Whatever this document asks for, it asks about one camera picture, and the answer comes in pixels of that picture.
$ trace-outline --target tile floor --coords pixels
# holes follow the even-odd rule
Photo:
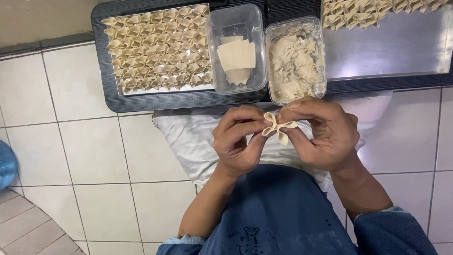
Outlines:
[[[94,45],[0,61],[0,139],[20,161],[11,188],[87,253],[155,254],[192,199],[151,112],[116,114],[104,101]],[[359,151],[395,204],[440,255],[453,254],[453,88],[394,93]],[[328,195],[355,240],[338,196]]]

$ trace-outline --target person's right hand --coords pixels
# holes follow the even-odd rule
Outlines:
[[[320,170],[335,171],[351,155],[357,155],[358,119],[344,112],[341,105],[307,96],[282,107],[277,121],[299,120],[311,124],[313,139],[309,140],[299,127],[281,128],[281,131],[288,135],[303,162]]]

